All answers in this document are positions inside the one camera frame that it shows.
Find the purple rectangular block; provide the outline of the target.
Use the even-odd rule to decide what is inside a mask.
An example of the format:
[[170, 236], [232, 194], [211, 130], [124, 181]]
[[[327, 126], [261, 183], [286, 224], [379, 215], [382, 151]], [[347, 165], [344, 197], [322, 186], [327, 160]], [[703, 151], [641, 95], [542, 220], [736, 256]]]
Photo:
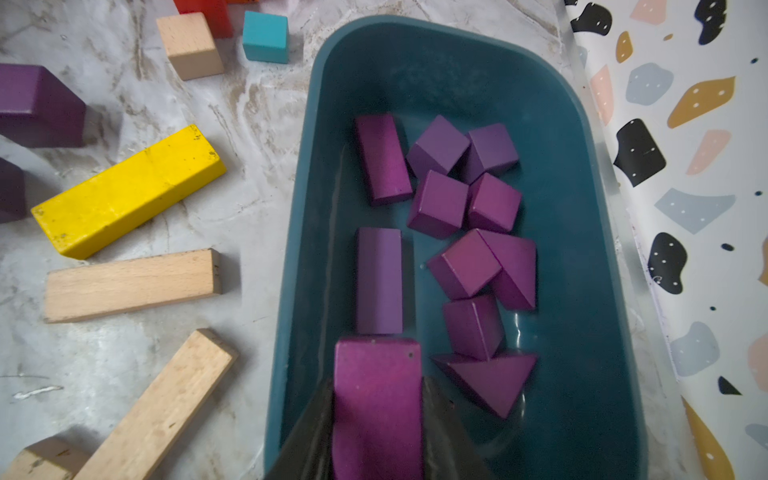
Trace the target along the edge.
[[391, 114], [355, 118], [365, 179], [372, 206], [410, 198], [413, 187]]
[[336, 479], [422, 479], [421, 346], [347, 337], [335, 349], [332, 467]]

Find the purple cube block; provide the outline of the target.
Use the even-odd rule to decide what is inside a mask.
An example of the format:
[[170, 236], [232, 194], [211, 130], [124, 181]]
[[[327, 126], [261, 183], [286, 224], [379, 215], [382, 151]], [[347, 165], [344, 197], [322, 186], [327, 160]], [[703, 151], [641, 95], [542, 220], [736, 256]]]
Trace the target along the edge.
[[427, 268], [451, 300], [473, 297], [501, 270], [478, 231], [470, 230], [427, 261]]
[[419, 183], [407, 226], [436, 239], [446, 239], [464, 222], [469, 186], [435, 170]]
[[79, 148], [86, 104], [48, 69], [1, 65], [1, 135], [27, 148]]
[[469, 145], [464, 134], [437, 115], [410, 148], [406, 159], [418, 180], [423, 180], [431, 170], [447, 175]]
[[484, 173], [499, 176], [519, 162], [519, 153], [502, 123], [470, 130], [465, 137], [470, 145], [459, 171], [464, 183], [472, 184]]
[[522, 193], [490, 173], [484, 173], [469, 187], [467, 225], [498, 233], [514, 227]]

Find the purple triangular prism block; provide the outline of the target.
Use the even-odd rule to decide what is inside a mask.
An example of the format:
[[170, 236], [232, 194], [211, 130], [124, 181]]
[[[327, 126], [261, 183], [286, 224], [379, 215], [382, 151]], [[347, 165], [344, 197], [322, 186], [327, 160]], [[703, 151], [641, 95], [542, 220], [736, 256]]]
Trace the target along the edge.
[[500, 272], [490, 286], [506, 310], [536, 308], [536, 244], [533, 240], [479, 230], [496, 260]]

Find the dark purple triangular block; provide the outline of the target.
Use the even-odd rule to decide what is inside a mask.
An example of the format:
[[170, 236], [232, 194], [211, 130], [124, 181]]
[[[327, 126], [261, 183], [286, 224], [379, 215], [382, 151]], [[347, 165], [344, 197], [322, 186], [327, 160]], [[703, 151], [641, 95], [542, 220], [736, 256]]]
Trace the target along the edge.
[[538, 356], [504, 351], [484, 361], [459, 354], [433, 355], [431, 360], [473, 403], [506, 419]]

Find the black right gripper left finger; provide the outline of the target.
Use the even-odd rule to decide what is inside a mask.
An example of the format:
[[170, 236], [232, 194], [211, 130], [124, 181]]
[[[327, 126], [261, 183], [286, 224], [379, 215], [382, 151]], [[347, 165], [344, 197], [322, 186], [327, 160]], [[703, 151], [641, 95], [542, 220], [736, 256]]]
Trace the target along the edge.
[[265, 479], [332, 479], [334, 389], [331, 378], [315, 390]]

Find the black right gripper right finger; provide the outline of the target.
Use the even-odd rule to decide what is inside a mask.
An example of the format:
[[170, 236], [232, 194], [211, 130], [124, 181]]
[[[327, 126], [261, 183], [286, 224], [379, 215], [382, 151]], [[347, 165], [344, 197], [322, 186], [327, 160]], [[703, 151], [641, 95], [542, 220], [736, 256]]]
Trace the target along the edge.
[[494, 479], [437, 380], [422, 382], [425, 479]]

